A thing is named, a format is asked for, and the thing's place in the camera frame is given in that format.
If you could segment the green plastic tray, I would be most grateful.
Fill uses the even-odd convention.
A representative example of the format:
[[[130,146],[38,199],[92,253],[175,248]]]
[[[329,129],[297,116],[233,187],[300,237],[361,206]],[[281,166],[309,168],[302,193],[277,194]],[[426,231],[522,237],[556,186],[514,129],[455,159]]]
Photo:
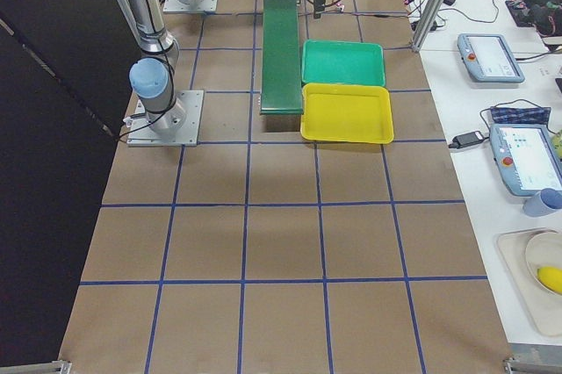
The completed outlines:
[[[340,40],[307,40],[302,50],[302,83],[385,87],[382,46]]]

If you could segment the green conveyor belt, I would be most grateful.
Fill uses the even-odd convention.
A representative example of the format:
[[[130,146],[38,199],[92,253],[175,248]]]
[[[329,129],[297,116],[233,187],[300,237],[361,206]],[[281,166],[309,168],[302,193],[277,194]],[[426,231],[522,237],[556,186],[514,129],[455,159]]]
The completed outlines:
[[[297,0],[263,0],[261,113],[303,113]]]

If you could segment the yellow plastic tray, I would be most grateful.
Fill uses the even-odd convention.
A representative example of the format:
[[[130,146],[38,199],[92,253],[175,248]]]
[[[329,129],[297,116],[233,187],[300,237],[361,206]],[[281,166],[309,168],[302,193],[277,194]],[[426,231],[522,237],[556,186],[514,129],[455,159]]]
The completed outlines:
[[[308,83],[300,133],[307,140],[388,144],[394,140],[389,91],[381,86]]]

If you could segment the upper teach pendant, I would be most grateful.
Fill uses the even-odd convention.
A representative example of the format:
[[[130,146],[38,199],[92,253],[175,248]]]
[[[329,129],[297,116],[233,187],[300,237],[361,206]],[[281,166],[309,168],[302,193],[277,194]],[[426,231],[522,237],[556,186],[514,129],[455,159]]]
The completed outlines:
[[[461,33],[458,51],[476,83],[523,83],[525,76],[500,34]]]

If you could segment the teach pendant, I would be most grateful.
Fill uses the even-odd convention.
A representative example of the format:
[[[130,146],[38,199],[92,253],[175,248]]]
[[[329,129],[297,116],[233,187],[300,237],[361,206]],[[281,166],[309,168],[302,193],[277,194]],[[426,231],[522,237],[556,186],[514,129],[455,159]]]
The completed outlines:
[[[523,83],[525,76],[500,34],[461,33],[458,51],[476,83]]]
[[[489,140],[511,194],[530,197],[547,188],[561,192],[561,162],[545,125],[493,123]]]

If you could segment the black power adapter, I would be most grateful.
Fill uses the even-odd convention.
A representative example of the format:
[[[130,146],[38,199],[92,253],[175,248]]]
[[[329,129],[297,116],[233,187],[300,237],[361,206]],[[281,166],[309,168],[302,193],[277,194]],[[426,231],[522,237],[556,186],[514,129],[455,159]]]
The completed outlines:
[[[463,149],[467,147],[476,146],[483,143],[486,140],[486,136],[480,131],[472,131],[469,133],[463,133],[455,136],[450,144],[450,149]]]

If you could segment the blue patterned cloth pouch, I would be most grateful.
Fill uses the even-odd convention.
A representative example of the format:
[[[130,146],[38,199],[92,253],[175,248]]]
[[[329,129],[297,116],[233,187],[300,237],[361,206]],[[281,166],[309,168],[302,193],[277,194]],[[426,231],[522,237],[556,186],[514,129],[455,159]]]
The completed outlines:
[[[551,115],[550,107],[492,107],[492,120],[496,124],[547,125]]]

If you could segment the lower teach pendant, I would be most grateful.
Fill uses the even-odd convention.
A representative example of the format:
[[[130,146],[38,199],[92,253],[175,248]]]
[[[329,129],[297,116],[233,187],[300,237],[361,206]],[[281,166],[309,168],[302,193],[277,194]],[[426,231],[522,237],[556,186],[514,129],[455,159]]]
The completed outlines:
[[[511,194],[530,197],[547,188],[561,192],[561,162],[545,125],[493,123],[489,140]]]

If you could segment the light blue cup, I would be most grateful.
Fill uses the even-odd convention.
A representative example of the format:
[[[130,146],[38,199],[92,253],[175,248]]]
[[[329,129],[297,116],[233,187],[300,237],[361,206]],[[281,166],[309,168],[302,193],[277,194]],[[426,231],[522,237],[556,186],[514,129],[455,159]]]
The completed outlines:
[[[530,217],[542,217],[561,209],[561,193],[545,188],[525,201],[522,211]]]

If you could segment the beige plate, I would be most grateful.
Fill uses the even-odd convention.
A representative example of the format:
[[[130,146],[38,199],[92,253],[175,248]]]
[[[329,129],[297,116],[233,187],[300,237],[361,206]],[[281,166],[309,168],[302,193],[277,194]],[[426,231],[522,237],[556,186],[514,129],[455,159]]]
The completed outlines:
[[[543,289],[550,291],[537,280],[537,270],[544,266],[561,269],[561,234],[544,232],[533,235],[527,243],[524,256],[531,277]]]

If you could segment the yellow banana toy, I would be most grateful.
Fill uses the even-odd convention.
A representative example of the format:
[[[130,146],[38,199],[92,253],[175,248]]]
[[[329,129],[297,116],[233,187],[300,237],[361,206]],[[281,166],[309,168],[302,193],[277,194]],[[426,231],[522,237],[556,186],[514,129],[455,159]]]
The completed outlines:
[[[537,280],[550,291],[557,294],[562,292],[562,272],[561,269],[544,266],[537,270]]]

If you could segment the beige serving tray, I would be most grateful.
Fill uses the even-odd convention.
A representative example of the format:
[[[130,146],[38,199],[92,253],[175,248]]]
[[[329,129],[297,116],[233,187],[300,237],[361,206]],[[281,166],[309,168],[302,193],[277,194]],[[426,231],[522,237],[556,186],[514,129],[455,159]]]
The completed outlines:
[[[546,228],[502,234],[497,246],[517,293],[538,333],[547,337],[561,336],[561,294],[543,289],[530,275],[525,249],[535,234],[558,231]]]

